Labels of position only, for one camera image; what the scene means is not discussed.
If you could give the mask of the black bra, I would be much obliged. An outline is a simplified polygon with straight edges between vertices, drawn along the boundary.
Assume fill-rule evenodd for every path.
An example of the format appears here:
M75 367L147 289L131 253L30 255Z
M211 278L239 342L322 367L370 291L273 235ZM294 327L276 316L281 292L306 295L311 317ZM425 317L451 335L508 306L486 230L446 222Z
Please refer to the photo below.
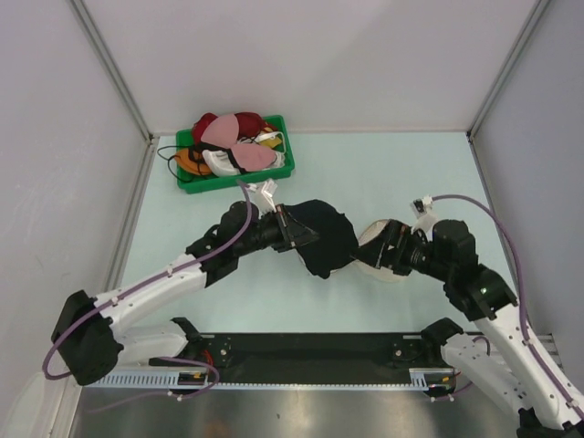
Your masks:
M353 261L359 242L345 214L318 199L286 205L285 208L292 219L318 235L316 241L297 249L311 275L328 279L333 271Z

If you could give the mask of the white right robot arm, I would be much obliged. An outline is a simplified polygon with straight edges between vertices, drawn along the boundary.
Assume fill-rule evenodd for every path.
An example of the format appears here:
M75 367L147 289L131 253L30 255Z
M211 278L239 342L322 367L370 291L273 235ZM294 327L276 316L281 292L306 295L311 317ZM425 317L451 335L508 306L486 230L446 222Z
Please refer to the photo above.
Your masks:
M390 220L355 253L367 266L412 271L443 283L449 302L474 323L502 357L480 352L449 318L422 331L422 358L461 371L497 406L516 416L519 437L580 437L583 395L531 332L520 301L505 280L480 263L475 237L463 221L442 220L427 235Z

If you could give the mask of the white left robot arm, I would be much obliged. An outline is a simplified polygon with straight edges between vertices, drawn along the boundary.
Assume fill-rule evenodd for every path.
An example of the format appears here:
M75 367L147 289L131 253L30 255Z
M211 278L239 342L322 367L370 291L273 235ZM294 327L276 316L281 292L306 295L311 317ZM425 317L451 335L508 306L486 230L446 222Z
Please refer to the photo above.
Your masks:
M162 306L232 274L242 256L268 247L286 252L317 240L318 232L302 224L292 206L279 204L261 214L252 203L234 203L218 224L153 276L95 297L83 290L71 294L51 335L50 353L60 356L65 374L82 386L99 381L124 360L160 357L192 364L201 356L202 343L188 334L183 320L136 335L130 330Z

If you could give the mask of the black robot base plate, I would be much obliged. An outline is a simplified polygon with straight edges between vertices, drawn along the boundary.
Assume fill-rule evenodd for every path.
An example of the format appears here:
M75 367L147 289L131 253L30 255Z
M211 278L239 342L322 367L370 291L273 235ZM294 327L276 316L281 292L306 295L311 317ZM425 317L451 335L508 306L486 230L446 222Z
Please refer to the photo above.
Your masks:
M447 386L425 390L442 397L458 386L459 371L446 364L438 339L416 333L201 333L187 318L173 318L182 329L186 347L178 354L183 360L198 360L223 369L254 366L290 369L294 366L347 370L350 365L375 369L449 368L454 380Z

